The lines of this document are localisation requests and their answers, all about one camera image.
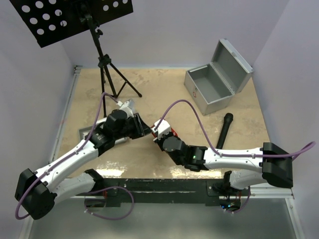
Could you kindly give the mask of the red first aid pouch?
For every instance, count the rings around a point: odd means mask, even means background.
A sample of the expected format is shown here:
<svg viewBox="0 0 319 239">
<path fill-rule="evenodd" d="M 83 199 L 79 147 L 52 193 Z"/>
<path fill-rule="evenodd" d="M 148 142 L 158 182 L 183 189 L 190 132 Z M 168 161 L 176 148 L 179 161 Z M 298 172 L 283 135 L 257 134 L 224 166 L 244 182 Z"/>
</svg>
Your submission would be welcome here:
<svg viewBox="0 0 319 239">
<path fill-rule="evenodd" d="M 169 135 L 177 136 L 177 133 L 171 127 L 165 129 L 155 129 L 154 127 L 151 128 L 152 135 L 154 138 L 161 139 L 163 137 L 168 137 Z"/>
</svg>

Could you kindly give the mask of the grey compartment tray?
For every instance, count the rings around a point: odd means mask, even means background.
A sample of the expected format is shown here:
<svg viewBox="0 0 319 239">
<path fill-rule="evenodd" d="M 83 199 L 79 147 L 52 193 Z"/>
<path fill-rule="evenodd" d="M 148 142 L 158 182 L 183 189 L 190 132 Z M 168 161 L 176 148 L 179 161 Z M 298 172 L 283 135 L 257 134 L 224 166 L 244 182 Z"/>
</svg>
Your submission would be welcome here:
<svg viewBox="0 0 319 239">
<path fill-rule="evenodd" d="M 91 130 L 91 127 L 80 128 L 79 129 L 79 140 L 81 141 L 81 140 L 85 139 L 85 136 L 89 134 L 90 130 Z M 120 138 L 120 139 L 117 139 L 115 141 L 115 145 L 125 143 L 127 141 L 128 141 L 127 137 Z"/>
</svg>

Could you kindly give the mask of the grey metal case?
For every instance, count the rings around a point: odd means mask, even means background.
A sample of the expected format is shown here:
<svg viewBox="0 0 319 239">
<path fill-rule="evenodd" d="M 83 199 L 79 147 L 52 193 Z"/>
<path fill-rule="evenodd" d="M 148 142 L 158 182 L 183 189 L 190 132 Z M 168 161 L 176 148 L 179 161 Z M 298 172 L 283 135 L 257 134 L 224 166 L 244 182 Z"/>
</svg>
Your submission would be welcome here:
<svg viewBox="0 0 319 239">
<path fill-rule="evenodd" d="M 219 39 L 209 63 L 189 69 L 184 85 L 204 115 L 226 108 L 246 86 L 252 66 L 225 38 Z"/>
</svg>

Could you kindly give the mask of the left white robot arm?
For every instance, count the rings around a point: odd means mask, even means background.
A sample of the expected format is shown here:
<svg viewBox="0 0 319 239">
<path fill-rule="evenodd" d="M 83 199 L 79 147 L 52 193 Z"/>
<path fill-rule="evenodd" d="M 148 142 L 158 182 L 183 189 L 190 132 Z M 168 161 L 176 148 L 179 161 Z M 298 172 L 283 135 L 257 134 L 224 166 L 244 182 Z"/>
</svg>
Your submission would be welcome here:
<svg viewBox="0 0 319 239">
<path fill-rule="evenodd" d="M 70 152 L 52 163 L 31 171 L 21 172 L 15 198 L 18 201 L 15 217 L 20 207 L 27 217 L 38 220 L 47 215 L 58 201 L 78 195 L 99 195 L 105 185 L 103 177 L 95 170 L 85 170 L 79 177 L 70 179 L 69 175 L 87 162 L 98 158 L 115 146 L 122 138 L 137 139 L 152 132 L 138 113 L 127 114 L 124 110 L 112 111 L 104 121 L 92 125 L 85 139 Z"/>
</svg>

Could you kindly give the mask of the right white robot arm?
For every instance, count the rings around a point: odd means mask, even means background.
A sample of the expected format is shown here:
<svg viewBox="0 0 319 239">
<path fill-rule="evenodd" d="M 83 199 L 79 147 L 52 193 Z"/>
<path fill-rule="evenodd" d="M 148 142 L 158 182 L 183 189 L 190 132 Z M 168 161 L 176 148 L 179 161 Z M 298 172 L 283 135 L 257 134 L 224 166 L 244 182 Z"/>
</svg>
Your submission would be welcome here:
<svg viewBox="0 0 319 239">
<path fill-rule="evenodd" d="M 278 188 L 293 187 L 292 158 L 280 157 L 277 152 L 282 152 L 282 149 L 273 143 L 250 149 L 247 157 L 228 157 L 227 150 L 214 152 L 210 147 L 187 145 L 171 133 L 156 137 L 154 142 L 176 165 L 190 171 L 227 168 L 222 181 L 214 187 L 224 195 L 232 196 L 249 186 L 262 183 Z"/>
</svg>

